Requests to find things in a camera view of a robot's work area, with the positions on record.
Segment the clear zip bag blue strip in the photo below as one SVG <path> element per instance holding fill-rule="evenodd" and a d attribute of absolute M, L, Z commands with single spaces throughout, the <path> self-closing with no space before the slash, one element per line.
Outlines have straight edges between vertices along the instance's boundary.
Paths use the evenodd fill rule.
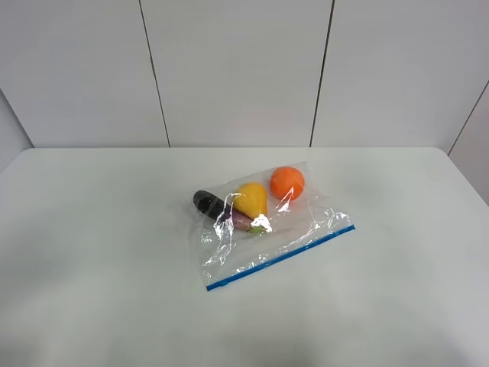
<path fill-rule="evenodd" d="M 243 184 L 258 182 L 267 191 L 267 216 L 252 219 L 253 224 L 266 229 L 263 233 L 217 226 L 193 204 L 193 245 L 207 290 L 221 287 L 222 282 L 230 284 L 354 230 L 350 216 L 318 190 L 306 162 L 284 166 L 299 169 L 305 178 L 303 193 L 294 201 L 276 199 L 270 192 L 270 176 L 278 167 L 201 189 L 224 201 L 232 199 L 232 204 Z"/>

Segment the yellow toy pear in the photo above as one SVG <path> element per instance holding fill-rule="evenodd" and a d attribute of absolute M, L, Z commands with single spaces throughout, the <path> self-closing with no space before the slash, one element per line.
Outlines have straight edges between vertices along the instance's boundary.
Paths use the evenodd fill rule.
<path fill-rule="evenodd" d="M 238 188 L 233 207 L 251 219 L 267 216 L 267 191 L 261 183 L 245 183 Z"/>

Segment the orange toy orange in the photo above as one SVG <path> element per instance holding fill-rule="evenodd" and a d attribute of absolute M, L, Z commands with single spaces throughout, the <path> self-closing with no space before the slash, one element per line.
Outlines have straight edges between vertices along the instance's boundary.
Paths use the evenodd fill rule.
<path fill-rule="evenodd" d="M 295 167 L 278 167 L 270 176 L 270 192 L 279 200 L 294 201 L 298 199 L 303 193 L 304 187 L 303 173 Z"/>

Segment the purple toy eggplant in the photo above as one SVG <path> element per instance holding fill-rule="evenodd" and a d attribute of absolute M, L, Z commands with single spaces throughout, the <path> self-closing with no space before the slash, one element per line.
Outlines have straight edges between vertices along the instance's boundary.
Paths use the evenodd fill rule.
<path fill-rule="evenodd" d="M 198 190 L 193 195 L 195 208 L 204 216 L 214 221 L 217 226 L 223 225 L 226 229 L 236 229 L 249 233 L 263 233 L 266 229 L 253 224 L 253 220 L 234 208 L 232 199 L 222 200 L 206 190 Z"/>

